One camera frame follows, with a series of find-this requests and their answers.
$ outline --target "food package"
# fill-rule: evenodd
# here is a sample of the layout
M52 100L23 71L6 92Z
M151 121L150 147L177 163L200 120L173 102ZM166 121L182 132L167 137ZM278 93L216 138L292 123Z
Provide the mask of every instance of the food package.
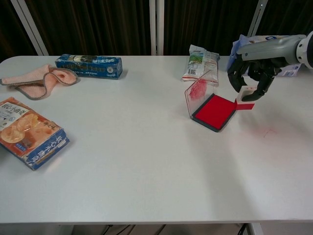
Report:
M219 54L194 45L190 45L189 54L188 64L182 79L184 81L196 81L201 77L211 85L218 86Z
M68 144L64 130L13 97L0 102L0 144L36 170Z
M74 71L78 76L118 79L123 71L120 57L63 54L56 61L58 68Z
M233 48L231 49L230 57L227 63L227 70L230 68L234 60L236 59L236 52L238 49L244 45L252 44L252 43L258 43L273 39L279 39L286 36L279 36L279 35L271 35L271 36L253 36L253 37L246 37L244 35L240 35L239 40L233 42ZM281 68L281 72L277 76L283 76L283 77L295 77L297 76L297 73L300 69L301 64L295 64L295 65L288 65L284 68Z

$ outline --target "red sponge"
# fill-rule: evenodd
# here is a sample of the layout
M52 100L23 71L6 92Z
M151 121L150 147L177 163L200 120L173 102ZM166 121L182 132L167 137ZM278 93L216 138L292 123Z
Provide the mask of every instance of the red sponge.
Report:
M234 102L214 94L194 113L194 117L207 124L208 128L213 127L213 130L220 131L234 114L235 109Z

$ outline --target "snack bag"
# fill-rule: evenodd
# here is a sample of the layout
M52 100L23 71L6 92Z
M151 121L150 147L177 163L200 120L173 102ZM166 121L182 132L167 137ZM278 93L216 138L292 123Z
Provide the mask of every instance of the snack bag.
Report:
M218 86L219 54L194 45L190 45L189 54L188 65L182 79L184 81L196 81L201 77L211 85Z
M0 102L0 144L35 170L69 142L64 130L14 98Z

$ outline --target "cable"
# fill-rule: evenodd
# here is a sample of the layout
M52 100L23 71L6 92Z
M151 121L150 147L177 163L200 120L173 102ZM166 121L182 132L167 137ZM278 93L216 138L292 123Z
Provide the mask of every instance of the cable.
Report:
M127 225L124 229L122 229L121 231L119 231L116 235L120 235L122 232L124 232L128 227L130 226L130 224L129 225Z
M156 232L155 235L159 235L159 234L163 231L163 229L165 228L165 226L166 226L166 224L163 224L162 227L159 228L159 230Z
M110 227L112 227L113 225L108 225L107 228L103 231L102 235L106 234L108 232L108 230L110 229Z
M243 235L244 234L244 231L246 229L246 224L243 224L243 226L240 228L239 232L237 235Z
M127 235L130 235L132 233L132 231L134 230L134 228L136 227L136 224L132 226L132 228L129 230L129 232L127 233Z

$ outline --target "orange package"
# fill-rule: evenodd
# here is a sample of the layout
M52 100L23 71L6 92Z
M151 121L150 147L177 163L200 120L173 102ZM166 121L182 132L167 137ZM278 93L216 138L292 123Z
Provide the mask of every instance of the orange package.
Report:
M0 144L36 170L69 142L64 130L13 97L0 102Z

